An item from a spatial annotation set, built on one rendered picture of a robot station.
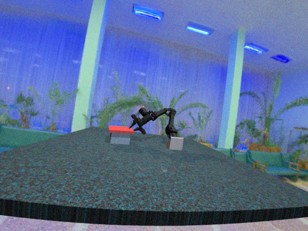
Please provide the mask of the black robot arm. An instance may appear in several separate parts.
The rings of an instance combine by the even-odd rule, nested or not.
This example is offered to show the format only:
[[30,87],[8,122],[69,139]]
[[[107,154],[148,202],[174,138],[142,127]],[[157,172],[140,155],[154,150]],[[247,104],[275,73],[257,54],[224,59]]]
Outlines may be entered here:
[[[167,113],[167,111],[170,111],[169,114]],[[169,116],[169,123],[166,126],[166,134],[169,137],[177,137],[178,138],[178,130],[175,129],[174,125],[174,116],[176,114],[176,110],[172,109],[172,108],[164,108],[158,112],[156,111],[150,111],[149,112],[145,109],[145,108],[141,108],[139,110],[140,114],[145,117],[145,119],[147,120],[147,122],[149,122],[150,120],[155,121],[159,116],[166,114],[167,116]]]

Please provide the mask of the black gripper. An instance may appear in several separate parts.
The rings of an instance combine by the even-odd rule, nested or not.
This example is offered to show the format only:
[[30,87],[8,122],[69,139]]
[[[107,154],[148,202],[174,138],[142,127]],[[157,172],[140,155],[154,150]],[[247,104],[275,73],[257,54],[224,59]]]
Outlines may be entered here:
[[141,131],[141,133],[144,135],[146,133],[146,131],[142,128],[142,126],[144,124],[147,123],[147,120],[145,119],[145,117],[141,118],[140,120],[137,120],[136,115],[132,114],[131,117],[134,119],[132,125],[129,127],[129,129],[131,127],[133,127],[136,123],[138,124],[139,127],[135,128],[133,131]]

